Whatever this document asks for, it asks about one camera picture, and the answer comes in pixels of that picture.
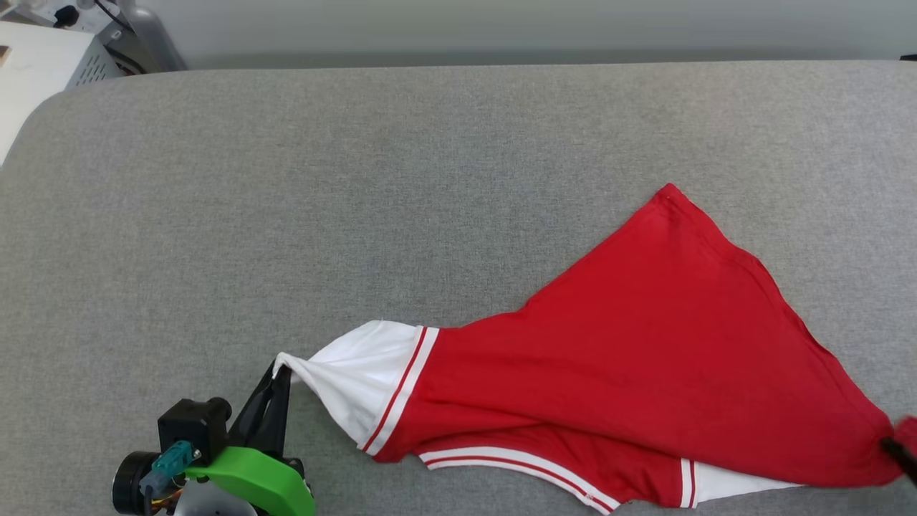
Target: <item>red and white shirt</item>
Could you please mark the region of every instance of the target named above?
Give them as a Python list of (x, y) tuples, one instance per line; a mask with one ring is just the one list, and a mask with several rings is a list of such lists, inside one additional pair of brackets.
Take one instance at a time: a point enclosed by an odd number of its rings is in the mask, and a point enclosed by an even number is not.
[(372, 321), (281, 365), (377, 461), (519, 471), (602, 513), (901, 474), (889, 418), (674, 185), (515, 312)]

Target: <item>gray fabric surface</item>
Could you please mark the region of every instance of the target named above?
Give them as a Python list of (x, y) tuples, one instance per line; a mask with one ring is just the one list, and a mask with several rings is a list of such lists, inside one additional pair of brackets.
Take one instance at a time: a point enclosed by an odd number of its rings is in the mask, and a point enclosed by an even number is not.
[[(277, 352), (366, 320), (515, 309), (666, 182), (872, 400), (916, 411), (915, 85), (913, 63), (748, 62), (170, 73), (53, 97), (0, 172), (0, 513), (114, 514), (116, 467), (179, 398), (239, 409)], [(302, 386), (290, 428), (320, 514), (594, 514), (513, 472), (375, 464)], [(697, 509), (916, 510), (904, 481)]]

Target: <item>black wire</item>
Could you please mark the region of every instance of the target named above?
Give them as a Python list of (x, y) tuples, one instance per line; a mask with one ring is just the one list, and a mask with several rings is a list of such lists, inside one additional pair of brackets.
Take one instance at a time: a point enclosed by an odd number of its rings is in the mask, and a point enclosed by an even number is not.
[(143, 491), (143, 516), (153, 516), (153, 486)]
[(124, 30), (126, 30), (126, 31), (128, 31), (128, 32), (130, 32), (130, 33), (132, 33), (132, 34), (137, 34), (137, 32), (134, 32), (134, 29), (133, 29), (130, 25), (128, 25), (127, 23), (125, 23), (125, 22), (123, 22), (123, 21), (121, 21), (121, 20), (119, 20), (115, 15), (112, 14), (111, 11), (109, 11), (105, 6), (103, 6), (103, 5), (102, 5), (102, 2), (100, 2), (99, 0), (95, 0), (95, 4), (96, 4), (97, 6), (99, 6), (100, 9), (102, 9), (103, 11), (105, 11), (105, 13), (108, 15), (108, 17), (112, 18), (112, 21), (114, 21), (115, 23), (117, 23), (118, 25), (120, 25), (121, 27), (123, 27)]
[(109, 47), (108, 45), (105, 45), (105, 49), (108, 50), (108, 53), (112, 54), (112, 57), (114, 57), (115, 59), (120, 59), (121, 61), (126, 62), (127, 64), (133, 66), (134, 68), (137, 69), (137, 71), (138, 71), (139, 73), (146, 73), (146, 72), (147, 72), (146, 70), (143, 69), (142, 66), (140, 66), (140, 63), (138, 63), (138, 62), (136, 62), (136, 61), (130, 59), (129, 57), (127, 57), (127, 56), (124, 55), (123, 53), (121, 53), (121, 52), (119, 52), (119, 51), (117, 51), (117, 50), (115, 50), (115, 49)]

